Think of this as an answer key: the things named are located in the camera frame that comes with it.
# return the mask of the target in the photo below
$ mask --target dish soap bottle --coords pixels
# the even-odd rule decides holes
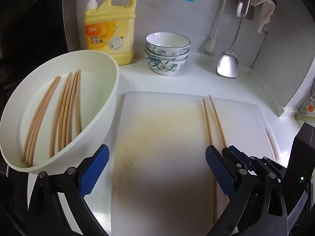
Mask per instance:
[[[89,0],[84,13],[85,37],[89,50],[107,53],[118,65],[129,64],[133,58],[134,19],[137,0],[127,6],[114,6],[105,0],[97,8],[96,0]]]

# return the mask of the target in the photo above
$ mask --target metal spatula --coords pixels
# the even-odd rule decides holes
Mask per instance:
[[[223,51],[218,62],[217,72],[218,74],[225,76],[225,77],[236,77],[238,72],[238,63],[237,63],[237,57],[235,53],[233,52],[233,47],[236,42],[237,36],[239,34],[239,31],[241,29],[242,23],[244,21],[244,18],[246,17],[248,6],[249,6],[250,0],[245,0],[242,7],[242,15],[241,15],[241,21],[239,22],[239,26],[237,28],[234,40],[232,42],[231,47],[227,51]]]

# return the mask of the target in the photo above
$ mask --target stained cutting board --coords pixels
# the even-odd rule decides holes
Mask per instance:
[[[221,151],[209,97],[155,92],[126,95],[113,170],[113,236],[204,236],[211,229],[213,175],[205,161],[209,142],[203,98],[214,145]],[[213,101],[228,145],[248,156],[277,160],[278,145],[257,105]],[[227,204],[219,188],[219,215]]]

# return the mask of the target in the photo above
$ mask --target ceramic bowl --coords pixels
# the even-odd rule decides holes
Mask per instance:
[[[188,55],[188,52],[189,52],[189,49],[188,51],[184,54],[184,55],[180,55],[180,56],[159,56],[159,55],[155,55],[151,52],[149,52],[147,49],[144,49],[145,53],[147,53],[149,56],[151,57],[155,57],[157,59],[160,59],[160,60],[168,60],[168,61],[180,61],[180,60],[183,60],[187,57]]]
[[[187,58],[188,56],[186,56],[185,59],[180,61],[169,61],[157,59],[145,53],[145,59],[148,62],[149,66],[155,73],[159,75],[172,75],[175,71],[178,71],[179,69],[182,68]]]
[[[145,48],[159,56],[184,55],[190,46],[190,40],[180,34],[169,32],[158,32],[149,34],[145,38]]]

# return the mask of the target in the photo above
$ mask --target white tile wall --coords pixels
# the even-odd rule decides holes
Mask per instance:
[[[315,23],[301,0],[276,1],[269,33],[252,69],[285,107],[300,88],[314,59]],[[304,89],[299,95],[307,95]]]
[[[86,48],[83,16],[87,0],[77,0],[77,21],[82,48]],[[100,5],[104,0],[97,0]],[[204,42],[208,39],[220,0],[137,0],[135,22],[135,46],[144,46],[145,37],[158,31],[176,32],[191,40],[191,50],[206,53]],[[245,20],[235,45],[240,64],[250,67],[261,47],[264,34],[256,32],[260,8],[255,9],[255,20]],[[239,18],[236,17],[236,1],[228,0],[226,11],[218,31],[219,56],[230,47]]]

